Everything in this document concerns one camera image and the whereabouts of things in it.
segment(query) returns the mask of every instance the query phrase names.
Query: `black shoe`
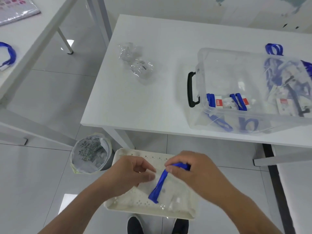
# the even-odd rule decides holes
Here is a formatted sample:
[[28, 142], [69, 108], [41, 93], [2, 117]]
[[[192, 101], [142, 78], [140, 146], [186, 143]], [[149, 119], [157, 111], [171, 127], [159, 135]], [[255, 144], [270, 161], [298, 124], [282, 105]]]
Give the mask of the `black shoe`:
[[177, 219], [172, 234], [188, 234], [188, 220]]
[[128, 220], [127, 232], [128, 234], [144, 234], [142, 225], [135, 215]]

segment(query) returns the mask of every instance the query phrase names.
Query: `storage box handle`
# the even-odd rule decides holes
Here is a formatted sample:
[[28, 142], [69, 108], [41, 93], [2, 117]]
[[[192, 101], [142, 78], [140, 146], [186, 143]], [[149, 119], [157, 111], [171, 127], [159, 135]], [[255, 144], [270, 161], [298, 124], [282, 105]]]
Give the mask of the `storage box handle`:
[[200, 97], [198, 97], [197, 102], [193, 101], [192, 77], [195, 74], [196, 74], [196, 72], [190, 72], [188, 75], [188, 102], [189, 102], [189, 106], [191, 108], [195, 107], [195, 105], [199, 104], [199, 102], [200, 102]]

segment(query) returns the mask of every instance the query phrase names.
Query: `white plastic tray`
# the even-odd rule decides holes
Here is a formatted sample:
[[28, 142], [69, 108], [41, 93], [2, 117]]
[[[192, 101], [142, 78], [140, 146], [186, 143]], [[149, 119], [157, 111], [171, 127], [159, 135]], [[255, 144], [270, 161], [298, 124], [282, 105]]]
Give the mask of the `white plastic tray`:
[[[119, 149], [115, 153], [113, 165], [124, 155], [144, 157], [154, 168], [161, 170], [165, 169], [165, 162], [174, 156], [171, 154], [152, 153], [134, 149]], [[109, 210], [193, 220], [197, 212], [198, 195], [192, 189], [189, 188], [189, 190], [190, 203], [195, 214], [179, 210], [175, 212], [164, 210], [159, 204], [154, 204], [148, 199], [145, 193], [135, 187], [122, 196], [105, 201], [104, 206]]]

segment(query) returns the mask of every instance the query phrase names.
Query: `hand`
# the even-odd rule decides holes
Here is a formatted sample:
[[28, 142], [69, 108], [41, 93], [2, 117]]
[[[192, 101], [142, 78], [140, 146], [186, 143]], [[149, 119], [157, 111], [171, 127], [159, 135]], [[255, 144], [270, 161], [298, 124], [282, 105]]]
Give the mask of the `hand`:
[[[171, 166], [174, 163], [191, 165], [190, 171]], [[234, 193], [239, 192], [205, 154], [182, 151], [166, 163], [166, 171], [184, 181], [204, 199], [221, 206]]]
[[155, 179], [155, 174], [146, 172], [146, 169], [156, 172], [156, 169], [142, 157], [122, 156], [95, 181], [95, 185], [103, 187], [107, 198], [120, 196], [141, 182]]

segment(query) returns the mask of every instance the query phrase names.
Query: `table leg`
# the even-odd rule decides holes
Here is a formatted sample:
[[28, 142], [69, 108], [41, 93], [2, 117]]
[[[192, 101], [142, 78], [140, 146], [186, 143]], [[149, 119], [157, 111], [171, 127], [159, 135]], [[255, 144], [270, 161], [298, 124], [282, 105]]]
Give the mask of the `table leg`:
[[76, 140], [63, 135], [62, 133], [56, 132], [47, 126], [33, 122], [2, 107], [0, 107], [0, 124], [11, 129], [45, 138], [69, 147], [73, 147], [76, 144]]
[[105, 126], [103, 129], [114, 139], [118, 144], [126, 149], [135, 149], [130, 138], [124, 130], [114, 129], [110, 126]]
[[64, 34], [60, 30], [60, 27], [57, 28], [57, 36], [60, 44], [62, 45], [62, 49], [68, 54], [73, 54], [73, 50], [69, 45], [69, 43], [67, 42], [67, 39], [65, 38]]
[[104, 0], [87, 0], [90, 13], [96, 25], [100, 28], [106, 49], [112, 37], [112, 29], [108, 19]]
[[288, 154], [274, 157], [259, 158], [254, 159], [253, 162], [255, 166], [270, 166], [279, 163], [302, 162], [310, 160], [312, 160], [312, 154], [302, 153], [302, 154]]
[[0, 132], [0, 140], [16, 145], [26, 145], [27, 139], [18, 138], [13, 135], [5, 134]]

